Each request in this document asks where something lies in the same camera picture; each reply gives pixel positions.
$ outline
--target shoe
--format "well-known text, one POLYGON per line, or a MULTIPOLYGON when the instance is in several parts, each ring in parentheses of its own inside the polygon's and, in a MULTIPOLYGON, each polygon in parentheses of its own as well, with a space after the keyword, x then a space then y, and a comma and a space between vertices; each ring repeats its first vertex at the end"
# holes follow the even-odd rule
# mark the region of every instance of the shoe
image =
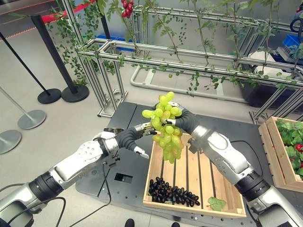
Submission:
POLYGON ((180 225, 178 222, 174 222, 174 223, 172 223, 171 227, 180 227, 180 225))
POLYGON ((131 218, 128 219, 126 222, 125 222, 125 226, 124 227, 134 227, 134 220, 132 220, 131 218))

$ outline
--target grape bunch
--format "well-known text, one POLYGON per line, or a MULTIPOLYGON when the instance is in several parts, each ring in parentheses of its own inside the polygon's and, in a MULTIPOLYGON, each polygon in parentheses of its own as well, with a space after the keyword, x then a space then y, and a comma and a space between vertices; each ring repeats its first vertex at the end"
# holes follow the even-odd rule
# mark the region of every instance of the grape bunch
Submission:
POLYGON ((121 0, 121 3, 123 4, 124 11, 121 13, 122 17, 129 18, 131 16, 131 13, 133 12, 133 1, 129 0, 121 0))
POLYGON ((171 101, 173 97, 174 93, 172 91, 166 95, 160 95, 159 103, 156 105, 154 111, 142 111, 142 116, 150 118, 154 129, 161 133, 160 135, 154 135, 152 139, 158 142, 163 149, 164 161, 169 160, 171 164, 175 162, 175 159, 181 158, 181 151, 184 147, 181 142, 181 129, 165 123, 166 119, 175 119, 182 115, 182 111, 178 107, 169 104, 169 101, 171 101))
POLYGON ((171 187, 162 177, 156 177, 155 182, 153 179, 150 180, 148 193, 152 196, 153 202, 165 203, 166 201, 171 201, 173 205, 176 203, 186 204, 190 207, 194 205, 200 206, 199 196, 184 190, 184 188, 171 187))

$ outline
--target green grape bunch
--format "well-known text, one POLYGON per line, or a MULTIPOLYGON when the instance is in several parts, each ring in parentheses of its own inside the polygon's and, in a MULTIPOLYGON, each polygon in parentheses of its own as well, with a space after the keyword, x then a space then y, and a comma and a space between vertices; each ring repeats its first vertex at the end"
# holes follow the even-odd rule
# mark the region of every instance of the green grape bunch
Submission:
POLYGON ((181 151, 184 147, 181 141, 182 131, 177 126, 172 126, 165 123, 167 119, 175 119, 182 115, 182 111, 169 104, 174 98, 172 91, 166 95, 159 96, 159 103, 155 110, 143 110, 142 116, 151 119, 151 124, 160 134, 154 135, 152 139, 159 143, 163 149, 164 161, 169 161, 171 164, 175 159, 181 158, 181 151))

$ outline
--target black table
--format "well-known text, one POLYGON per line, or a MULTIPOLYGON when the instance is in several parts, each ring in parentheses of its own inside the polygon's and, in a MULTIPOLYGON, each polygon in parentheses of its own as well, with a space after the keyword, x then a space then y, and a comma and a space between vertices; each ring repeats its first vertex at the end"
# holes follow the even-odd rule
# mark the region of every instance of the black table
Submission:
MULTIPOLYGON (((142 110, 151 107, 123 102, 117 108, 109 128, 128 128, 147 122, 141 115, 142 110)), ((233 142, 233 146, 244 154, 247 160, 271 184, 273 180, 269 171, 267 159, 263 149, 261 137, 258 132, 258 125, 224 120, 214 117, 198 115, 201 124, 205 127, 215 127, 219 133, 227 136, 230 141, 244 140, 248 142, 254 151, 245 142, 233 142)), ((145 149, 148 155, 152 150, 151 136, 146 136, 137 141, 137 144, 145 149)), ((176 212, 162 209, 154 209, 143 206, 143 193, 149 166, 149 160, 140 157, 134 152, 120 149, 121 160, 111 169, 106 169, 109 189, 112 194, 112 204, 119 207, 147 212, 159 215, 174 221, 183 222, 195 226, 205 227, 235 227, 235 226, 256 226, 250 214, 246 210, 247 218, 229 219, 212 216, 202 216, 184 212, 176 212)), ((102 165, 95 167, 88 174, 77 181, 77 191, 93 196, 102 201, 108 201, 108 193, 104 184, 102 165)), ((279 189, 279 191, 302 213, 303 193, 279 189)))

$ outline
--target cable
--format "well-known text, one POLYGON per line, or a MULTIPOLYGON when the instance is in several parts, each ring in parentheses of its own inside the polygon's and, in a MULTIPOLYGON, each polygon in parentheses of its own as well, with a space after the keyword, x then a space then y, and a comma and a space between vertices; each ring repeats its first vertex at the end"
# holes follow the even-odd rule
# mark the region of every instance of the cable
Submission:
POLYGON ((104 180, 105 180, 105 184, 106 184, 106 187, 107 187, 107 191, 108 191, 108 195, 109 195, 109 202, 105 205, 103 205, 102 207, 99 207, 98 209, 96 209, 95 211, 91 212, 89 215, 85 216, 84 218, 80 219, 79 221, 75 222, 74 224, 72 224, 71 226, 69 227, 72 227, 76 224, 78 224, 79 222, 83 221, 84 219, 88 218, 90 215, 93 215, 94 213, 96 213, 98 210, 108 206, 111 201, 112 201, 112 196, 110 195, 110 191, 109 191, 109 186, 108 186, 108 183, 107 183, 107 178, 106 178, 106 174, 105 174, 105 170, 104 170, 104 165, 106 164, 106 162, 103 163, 102 165, 102 170, 103 170, 103 176, 104 176, 104 180))
POLYGON ((57 222, 57 225, 56 225, 56 227, 58 227, 58 226, 59 226, 59 223, 60 223, 60 221, 61 221, 62 215, 63 215, 63 213, 64 213, 64 210, 65 210, 65 205, 66 205, 66 200, 65 200, 65 198, 63 198, 63 197, 51 198, 51 199, 42 201, 42 202, 40 202, 40 203, 37 203, 36 205, 31 206, 31 207, 29 207, 29 208, 26 208, 25 210, 23 210, 23 211, 19 212, 18 214, 16 214, 16 215, 8 222, 8 225, 9 225, 13 220, 15 220, 19 215, 23 214, 24 212, 26 212, 26 211, 28 211, 28 210, 30 210, 30 209, 36 207, 36 206, 39 206, 39 205, 41 205, 41 204, 43 204, 43 203, 52 201, 52 200, 63 200, 63 207, 62 207, 61 214, 60 214, 60 217, 59 217, 58 222, 57 222))
POLYGON ((5 187, 1 188, 1 189, 0 189, 0 192, 4 191, 5 189, 10 188, 10 187, 22 186, 22 185, 24 185, 24 184, 23 184, 23 183, 13 183, 13 184, 10 184, 10 185, 8 185, 8 186, 5 186, 5 187))
POLYGON ((246 143, 246 144, 250 147, 250 149, 252 149, 252 151, 255 153, 255 155, 256 155, 256 157, 257 157, 257 160, 258 160, 258 162, 259 162, 259 165, 260 165, 260 168, 261 168, 261 176, 263 176, 263 174, 264 174, 264 172, 263 172, 263 167, 262 167, 262 165, 261 165, 261 162, 260 162, 260 159, 259 159, 258 155, 256 154, 255 150, 252 148, 252 146, 251 146, 247 141, 245 141, 245 140, 234 140, 234 141, 230 141, 230 142, 231 142, 231 143, 244 142, 244 143, 246 143))

